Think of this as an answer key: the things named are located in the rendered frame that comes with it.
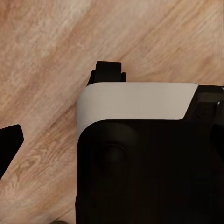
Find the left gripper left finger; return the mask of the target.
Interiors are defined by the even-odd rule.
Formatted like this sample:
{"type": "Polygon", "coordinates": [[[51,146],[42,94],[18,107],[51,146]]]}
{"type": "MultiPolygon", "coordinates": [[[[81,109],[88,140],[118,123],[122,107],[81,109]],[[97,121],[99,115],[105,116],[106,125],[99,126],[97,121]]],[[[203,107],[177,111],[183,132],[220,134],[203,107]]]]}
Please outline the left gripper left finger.
{"type": "Polygon", "coordinates": [[[0,179],[24,142],[19,124],[0,129],[0,179]]]}

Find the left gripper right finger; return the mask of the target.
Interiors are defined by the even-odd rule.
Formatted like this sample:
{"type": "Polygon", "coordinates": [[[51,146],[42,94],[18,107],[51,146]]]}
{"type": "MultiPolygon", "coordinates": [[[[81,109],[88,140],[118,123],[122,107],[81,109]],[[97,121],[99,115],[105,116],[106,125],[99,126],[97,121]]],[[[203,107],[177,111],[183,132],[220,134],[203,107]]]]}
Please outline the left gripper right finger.
{"type": "Polygon", "coordinates": [[[214,124],[210,133],[210,142],[224,160],[224,126],[214,124]]]}

